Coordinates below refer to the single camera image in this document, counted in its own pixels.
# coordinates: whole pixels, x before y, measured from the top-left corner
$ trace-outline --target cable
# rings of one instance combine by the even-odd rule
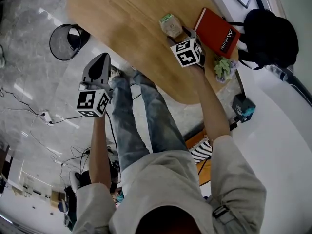
[[[72,154],[73,154],[73,156],[74,156],[75,158],[78,158],[77,156],[74,155],[73,150],[72,150],[72,146],[70,147],[70,151],[72,152]]]
[[[64,118],[63,120],[57,121],[57,122],[50,121],[49,124],[58,124],[58,123],[61,123],[61,122],[65,121],[65,120],[68,120],[68,119],[77,119],[77,118],[82,118],[82,116],[71,117],[71,118]]]
[[[80,156],[80,157],[75,157],[75,158],[69,158],[68,160],[64,161],[64,162],[61,164],[61,170],[60,170],[59,177],[63,180],[64,186],[65,186],[65,187],[66,187],[66,183],[65,183],[64,179],[63,179],[62,176],[61,176],[61,175],[62,175],[62,172],[63,172],[63,165],[64,165],[67,161],[69,161],[69,160],[76,159],[76,158],[83,158],[83,157],[85,157],[85,155],[82,155],[82,156]]]
[[[88,156],[87,156],[87,158],[86,158],[86,160],[85,160],[85,162],[84,162],[84,164],[83,164],[83,167],[82,167],[81,173],[83,172],[84,166],[85,166],[85,164],[86,164],[86,162],[87,162],[87,160],[88,160],[89,156],[90,156],[90,155],[88,155]]]
[[[91,148],[91,146],[90,147],[88,147],[88,148],[86,148],[86,149],[84,149],[83,150],[83,154],[88,150],[88,149],[90,149]],[[82,170],[81,170],[81,162],[82,162],[82,156],[81,156],[81,159],[80,159],[80,166],[79,166],[79,171],[80,171],[80,175],[82,174]]]
[[[3,111],[1,111],[0,113],[4,113],[4,112],[5,112],[5,110],[11,110],[11,111],[26,111],[26,112],[30,112],[30,113],[32,113],[33,115],[35,115],[36,117],[38,117],[39,119],[41,119],[44,123],[46,123],[44,119],[42,119],[42,118],[41,118],[41,117],[39,117],[38,115],[34,114],[32,111],[27,110],[27,109],[12,109],[12,108],[4,108],[4,110],[3,110]]]
[[[15,96],[15,94],[13,94],[13,93],[11,93],[11,92],[7,92],[7,91],[5,91],[3,88],[0,89],[0,97],[4,97],[3,91],[6,92],[7,94],[13,95],[13,96],[15,97],[15,99],[17,99],[20,103],[23,103],[24,105],[26,105],[27,107],[29,107],[29,109],[30,109],[35,115],[37,115],[37,116],[45,116],[45,114],[37,114],[27,103],[25,103],[25,102],[19,100],[19,99]]]
[[[139,98],[141,95],[142,95],[142,94],[139,94],[137,97],[132,98],[132,100],[135,100],[136,98]]]
[[[114,135],[114,131],[113,131],[113,126],[112,126],[112,122],[111,122],[111,118],[109,117],[107,111],[105,111],[108,119],[109,119],[109,124],[111,125],[111,130],[112,130],[112,135],[113,135],[113,139],[114,139],[114,142],[115,142],[115,145],[116,145],[116,152],[118,153],[118,149],[117,149],[117,142],[116,142],[116,139],[115,139],[115,135]]]
[[[65,184],[65,181],[64,179],[62,178],[61,174],[63,172],[63,165],[61,165],[61,170],[60,170],[60,174],[59,174],[59,177],[63,180],[63,183],[64,183],[64,188],[66,187],[66,184]]]
[[[78,151],[77,148],[76,148],[76,147],[73,147],[73,146],[70,147],[70,150],[71,150],[71,151],[72,151],[72,148],[74,148],[78,153],[82,154],[81,151]]]
[[[199,170],[199,172],[198,172],[198,175],[200,174],[201,170],[203,170],[203,168],[204,168],[204,166],[205,166],[207,160],[208,160],[208,159],[206,159],[205,162],[203,163],[203,165],[201,166],[201,168],[200,168],[200,170]]]
[[[33,127],[34,121],[35,121],[35,119],[36,119],[37,117],[40,118],[39,116],[35,116],[34,119],[33,119],[33,122],[31,123],[31,127],[30,127],[30,128]],[[30,132],[31,136],[32,136],[41,146],[43,146],[46,150],[48,150],[49,152],[53,153],[54,155],[59,156],[59,155],[57,155],[56,153],[52,152],[52,151],[51,151],[49,148],[47,148],[45,145],[43,145],[43,144],[33,135],[33,133],[31,132],[31,130],[29,130],[29,132]]]

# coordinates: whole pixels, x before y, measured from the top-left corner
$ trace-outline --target desk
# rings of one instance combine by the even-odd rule
[[[136,69],[143,72],[173,99],[199,103],[187,68],[171,52],[159,19],[167,13],[193,28],[203,7],[220,14],[211,0],[68,0],[69,16]],[[206,48],[206,77],[215,92],[214,55]],[[233,58],[238,59],[237,49]]]

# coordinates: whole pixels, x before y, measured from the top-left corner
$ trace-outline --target hair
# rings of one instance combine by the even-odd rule
[[[201,234],[195,220],[176,206],[162,206],[147,213],[136,234]]]

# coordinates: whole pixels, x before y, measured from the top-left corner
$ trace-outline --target small box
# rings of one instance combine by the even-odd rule
[[[244,94],[239,94],[234,97],[232,108],[240,122],[244,123],[252,118],[255,111],[255,104],[246,98]]]
[[[183,33],[181,23],[177,17],[172,14],[166,14],[159,20],[161,30],[172,38],[177,38]]]
[[[195,39],[190,39],[171,47],[181,67],[187,67],[200,61],[201,48]]]
[[[79,92],[76,111],[84,117],[100,118],[110,101],[105,89],[83,90]]]

